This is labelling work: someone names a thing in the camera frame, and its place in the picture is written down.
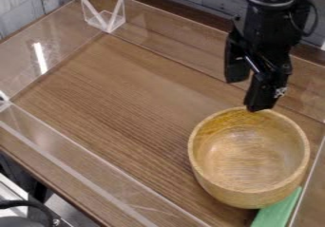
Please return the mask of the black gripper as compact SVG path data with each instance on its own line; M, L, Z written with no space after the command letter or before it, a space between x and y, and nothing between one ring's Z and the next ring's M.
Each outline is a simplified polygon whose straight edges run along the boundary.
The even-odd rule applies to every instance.
M311 0L246 0L246 12L234 18L224 47L224 79L238 83L254 71L243 99L250 112L271 109L287 91L290 49L303 36Z

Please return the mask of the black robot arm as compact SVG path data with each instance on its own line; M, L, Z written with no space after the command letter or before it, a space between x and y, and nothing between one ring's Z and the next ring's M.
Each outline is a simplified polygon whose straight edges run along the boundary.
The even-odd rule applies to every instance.
M311 0L246 0L247 9L234 18L224 47L227 83L250 80L243 104L251 112L270 109L287 91L288 53L302 37Z

